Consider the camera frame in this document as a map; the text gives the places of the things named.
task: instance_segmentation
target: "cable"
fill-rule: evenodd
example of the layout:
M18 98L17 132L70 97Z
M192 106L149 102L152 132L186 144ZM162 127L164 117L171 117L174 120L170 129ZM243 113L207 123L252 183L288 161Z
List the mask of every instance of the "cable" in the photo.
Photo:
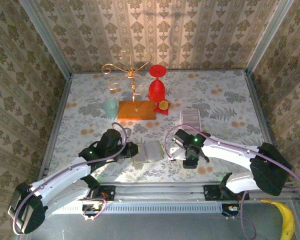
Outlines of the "cable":
M107 161L104 165L106 165L106 164L111 164L111 163L116 163L116 162L118 162L118 161L117 161L117 160Z
M270 163L273 163L275 165L277 165L278 167L284 169L285 171L287 171L289 174L291 174L299 183L300 183L300 177L295 174L293 171L291 171L289 168L287 168L286 166L282 165L281 163L273 160L272 158L268 157L268 156L265 156L257 151L254 151L254 150L251 150L249 148L245 148L245 147L241 147L241 146L235 146L235 145L232 145L232 144L229 144L229 143L225 143L225 142L220 142L220 141L217 141L207 135L205 135L204 133L200 132L199 130L197 130L196 128L194 128L193 126L190 126L190 125L186 125L186 124L180 124L180 125L177 125L177 126L174 126L172 127L165 135L164 137L164 143L163 143L163 147L164 147L164 151L165 153L167 154L167 156L169 158L171 158L172 156L168 153L167 151L167 148L166 148L166 141L167 141L167 137L168 135L176 128L179 128L179 127L188 127L188 128L191 128L193 130L195 130L198 134L202 135L203 137L205 137L206 139L209 139L211 142L215 143L215 144L218 144L219 146L223 146L223 147L229 147L233 150L237 150L237 151L248 151L251 153L251 154L255 154L267 161L269 161ZM287 186L285 187L287 189L290 189L290 190L294 190L294 191L298 191L300 190L300 187L290 187L290 186Z
M82 166L82 165L87 165L87 164L92 164L92 163L97 163L97 162L102 162L102 161L106 161L106 160L109 160L109 159L113 159L115 158L116 156L118 156L126 147L127 145L127 140L128 140L128 136L127 136L127 132L126 130L124 129L124 127L122 125L120 125L119 123L117 122L113 122L111 124L112 128L114 129L114 125L118 125L122 130L123 130L123 133L124 133L124 144L122 146L122 148L116 152L115 154L111 155L111 156L107 156L107 157L104 157L104 158L99 158L99 159L95 159L95 160L91 160L91 161L85 161L85 162L80 162L80 163L77 163L77 164L74 164L64 170L62 170L61 172L59 172L58 174L54 175L53 177L49 178L47 181L45 181L44 183L42 183L41 185L39 185L35 190L33 190L31 193L29 193L23 200L22 202L20 203L20 205L17 207L16 211L15 211L15 214L14 214L14 218L13 218L13 222L12 222L12 229L13 229L13 232L16 234L16 235L24 235L22 232L19 232L17 231L16 229L16 224L17 224L17 217L21 211L21 208L24 206L24 204L29 200L29 198L31 198L35 192L37 192L38 190L40 189L44 189L45 186L50 183L52 180L60 177L61 175L65 174L66 172L68 171L71 171L72 169L76 168L76 167L79 167L79 166Z
M243 234L245 236L246 239L249 239L249 240L255 240L256 237L257 237L257 230L256 230L256 227L255 225L253 224L253 222L247 218L247 217L244 217L244 201L245 201L245 197L247 195L248 191L244 191L243 193L243 196L242 196L242 201L241 201L241 206L240 206L240 222L241 222L241 228L242 228L242 231L243 231ZM253 231L254 231L254 236L252 238L249 238L247 236L247 232L246 232L246 229L245 229L245 226L244 226L244 219L247 220L253 227Z
M100 192L100 194L103 196L103 198L107 201L109 200L109 195L106 194L105 192Z
M80 199L80 201L102 201L103 202L101 210L94 216L91 216L90 217L91 220L95 220L95 218L98 217L105 210L105 208L107 206L107 201L104 198ZM88 216L86 215L86 212L88 209L89 209L89 207L86 207L82 214L82 216L84 216L85 220L88 220Z

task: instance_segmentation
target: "yellow banana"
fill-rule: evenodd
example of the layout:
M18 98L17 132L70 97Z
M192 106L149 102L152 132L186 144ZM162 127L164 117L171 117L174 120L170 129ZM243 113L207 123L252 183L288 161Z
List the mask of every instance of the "yellow banana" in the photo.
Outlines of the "yellow banana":
M295 233L295 217L293 212L287 205L281 202L272 201L270 199L262 199L261 202L273 204L279 209L283 220L280 240L291 240Z

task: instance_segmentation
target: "small yellow object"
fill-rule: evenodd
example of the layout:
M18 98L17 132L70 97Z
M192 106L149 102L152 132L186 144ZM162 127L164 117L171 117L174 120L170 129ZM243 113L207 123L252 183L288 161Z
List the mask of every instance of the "small yellow object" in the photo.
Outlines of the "small yellow object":
M262 199L261 202L273 204L279 209L283 219L280 240L291 240L295 233L295 217L293 212L287 207L287 205L281 202L272 201L270 199Z
M162 100L161 102L159 102L159 108L161 110L167 110L169 107L169 103L167 100Z

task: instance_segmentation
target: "gray book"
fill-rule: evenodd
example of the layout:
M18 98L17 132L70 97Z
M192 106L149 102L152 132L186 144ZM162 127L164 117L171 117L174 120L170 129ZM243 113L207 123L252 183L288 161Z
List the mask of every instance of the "gray book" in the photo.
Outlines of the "gray book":
M138 144L138 154L133 158L135 164L150 163L164 159L164 149L159 141Z

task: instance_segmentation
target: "metal frame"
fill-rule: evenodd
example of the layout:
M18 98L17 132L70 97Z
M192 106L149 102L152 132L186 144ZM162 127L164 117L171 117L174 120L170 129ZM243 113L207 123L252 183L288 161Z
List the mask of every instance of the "metal frame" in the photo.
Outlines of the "metal frame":
M235 204L236 200L207 201L204 196L204 186L218 185L219 182L103 182L101 185L116 186L113 206L121 204ZM296 199L298 194L284 189L279 196L269 195L261 190L249 191L250 200L246 203L260 203L261 199L272 199L286 202ZM72 210L72 203L67 205Z
M296 239L300 239L300 204L299 202L293 201L292 199L285 202L285 204L291 209L294 213L295 220L295 237Z
M58 107L58 110L57 110L56 115L55 115L55 119L54 119L53 127L52 127L52 130L51 130L51 133L50 133L49 141L46 145L45 153L44 153L44 156L43 156L43 161L42 161L42 165L41 165L41 168L40 168L38 181L41 180L44 176L46 176L47 175L46 172L49 170L49 166L50 166L50 163L51 163L51 160L52 160L52 155L53 155L54 148L55 148L55 145L56 145L56 141L57 141L57 137L58 137L62 117L64 115L68 95L69 95L69 92L70 92L71 84L72 84L72 78L69 78L69 80L66 81L66 83L65 83L63 93L62 93L62 96L61 96L61 100L60 100L60 103L59 103L59 107Z
M33 23L36 31L39 33L40 37L42 38L45 46L48 48L56 64L58 65L64 78L68 81L71 77L71 70L63 54L61 53L61 50L56 44L54 37L50 34L44 19L40 15L35 1L20 0L20 3L24 8L25 12L28 14L30 21Z
M64 206L53 214L82 214L83 204L77 201L71 206ZM110 203L102 214L221 214L220 203Z
M253 71L257 67L259 61L261 60L262 56L264 55L265 51L267 50L271 40L273 39L274 35L276 34L280 24L284 20L288 10L290 9L294 0L280 0L274 13L272 14L268 25L266 26L264 33L258 42L247 66L247 73L249 76L252 75Z
M244 71L243 68L232 68L232 69L224 69L224 68L214 68L214 69L168 69L168 71L174 71L174 72L193 72L193 71L205 71L205 72L218 72L218 71L235 71L235 70L241 70ZM148 73L148 70L141 70L139 73ZM112 71L112 73L120 73L118 70ZM101 71L82 71L82 72L73 72L73 75L75 74L102 74Z
M266 143L273 144L273 140L272 140L272 137L270 135L269 128L268 128L267 123L266 123L265 115L264 115L264 112L262 111L260 101L259 101L259 98L258 98L258 95L257 95L257 91L255 89L255 85L252 81L252 78L247 73L244 73L244 78L245 78L247 87L248 87L249 92L250 92L251 100L252 100L252 103L253 103L253 106L254 106L255 114L256 114L256 117L258 119L259 126L260 126L260 129L261 129L261 133L263 135L264 141Z

